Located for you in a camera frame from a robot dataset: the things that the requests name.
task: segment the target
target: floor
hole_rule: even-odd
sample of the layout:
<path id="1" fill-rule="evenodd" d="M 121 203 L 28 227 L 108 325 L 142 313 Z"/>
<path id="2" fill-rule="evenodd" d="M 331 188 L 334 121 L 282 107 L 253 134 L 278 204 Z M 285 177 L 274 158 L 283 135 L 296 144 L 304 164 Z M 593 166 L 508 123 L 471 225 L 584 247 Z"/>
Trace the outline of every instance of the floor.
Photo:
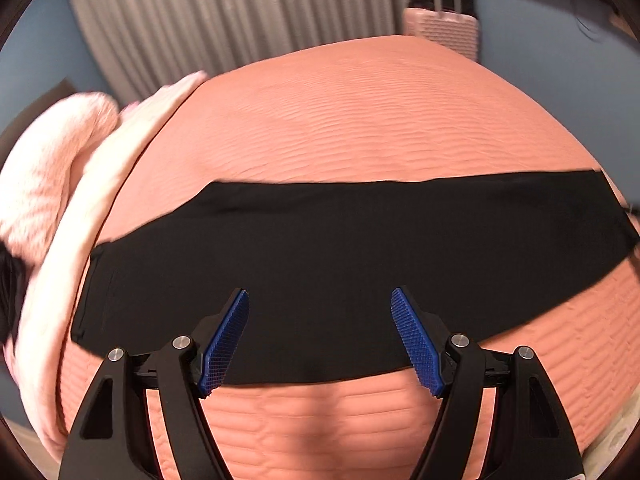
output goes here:
<path id="1" fill-rule="evenodd" d="M 6 423 L 13 432 L 15 439 L 20 443 L 28 457 L 47 480 L 58 480 L 58 469 L 60 466 L 44 449 L 35 432 L 30 428 L 25 428 L 10 420 Z"/>

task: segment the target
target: bed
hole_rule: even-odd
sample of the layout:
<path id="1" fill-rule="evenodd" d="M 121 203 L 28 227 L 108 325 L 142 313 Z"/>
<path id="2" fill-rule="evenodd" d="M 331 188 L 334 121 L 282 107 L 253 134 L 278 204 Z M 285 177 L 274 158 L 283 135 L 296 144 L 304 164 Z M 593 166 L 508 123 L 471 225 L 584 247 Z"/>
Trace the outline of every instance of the bed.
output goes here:
<path id="1" fill-rule="evenodd" d="M 70 337 L 92 248 L 167 214 L 212 180 L 415 182 L 599 169 L 519 90 L 418 38 L 320 46 L 213 79 L 196 73 L 119 113 L 107 103 L 106 133 L 89 134 L 88 151 L 76 144 L 82 160 L 63 214 L 48 217 L 50 234 L 37 246 L 14 245 L 34 271 L 15 347 L 10 340 L 4 353 L 34 430 L 57 460 L 101 361 Z M 2 189 L 24 171 L 9 162 Z M 28 207 L 20 214 L 13 225 Z M 10 240 L 6 212 L 1 220 Z M 637 268 L 632 254 L 588 290 L 482 343 L 536 349 L 589 479 L 606 469 L 640 416 L 640 370 L 631 358 L 640 350 Z M 479 474 L 492 397 L 483 399 L 465 479 Z M 150 393 L 148 403 L 162 472 L 178 478 L 159 399 Z M 409 476 L 438 404 L 408 368 L 323 384 L 222 386 L 203 407 L 235 478 L 395 479 Z"/>

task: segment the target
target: pink quilted bedspread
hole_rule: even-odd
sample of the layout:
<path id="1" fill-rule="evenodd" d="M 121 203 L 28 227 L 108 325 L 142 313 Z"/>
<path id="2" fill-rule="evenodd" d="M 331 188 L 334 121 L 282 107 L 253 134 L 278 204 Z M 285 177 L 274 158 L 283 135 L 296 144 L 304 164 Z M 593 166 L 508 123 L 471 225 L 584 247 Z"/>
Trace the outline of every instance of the pink quilted bedspread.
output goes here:
<path id="1" fill-rule="evenodd" d="M 215 179 L 419 181 L 598 167 L 532 99 L 464 57 L 417 38 L 350 41 L 202 84 L 135 165 L 97 242 L 173 210 Z M 640 382 L 634 263 L 484 346 L 511 352 L 520 344 L 536 349 L 584 449 Z M 67 428 L 99 363 L 67 341 L 59 379 Z M 478 476 L 492 401 L 485 395 L 465 479 Z M 223 386 L 203 404 L 231 473 L 247 480 L 404 480 L 438 407 L 412 370 Z M 149 394 L 149 406 L 162 471 L 176 479 L 158 396 Z"/>

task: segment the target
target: pink suitcase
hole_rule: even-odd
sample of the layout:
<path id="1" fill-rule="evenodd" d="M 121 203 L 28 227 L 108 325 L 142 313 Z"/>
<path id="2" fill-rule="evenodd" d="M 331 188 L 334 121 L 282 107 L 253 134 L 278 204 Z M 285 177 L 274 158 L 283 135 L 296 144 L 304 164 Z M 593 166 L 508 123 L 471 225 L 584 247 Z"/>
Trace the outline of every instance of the pink suitcase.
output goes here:
<path id="1" fill-rule="evenodd" d="M 461 13 L 461 0 L 454 0 L 455 12 L 443 10 L 442 0 L 433 1 L 435 10 L 404 10 L 404 34 L 435 41 L 478 61 L 478 20 Z"/>

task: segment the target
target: curtain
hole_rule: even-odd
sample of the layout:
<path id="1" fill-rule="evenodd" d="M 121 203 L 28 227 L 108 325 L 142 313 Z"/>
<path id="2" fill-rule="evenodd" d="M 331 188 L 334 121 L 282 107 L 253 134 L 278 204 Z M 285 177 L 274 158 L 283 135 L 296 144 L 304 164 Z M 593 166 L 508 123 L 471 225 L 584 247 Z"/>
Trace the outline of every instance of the curtain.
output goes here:
<path id="1" fill-rule="evenodd" d="M 115 97 L 336 41 L 401 34 L 408 0 L 70 0 Z"/>

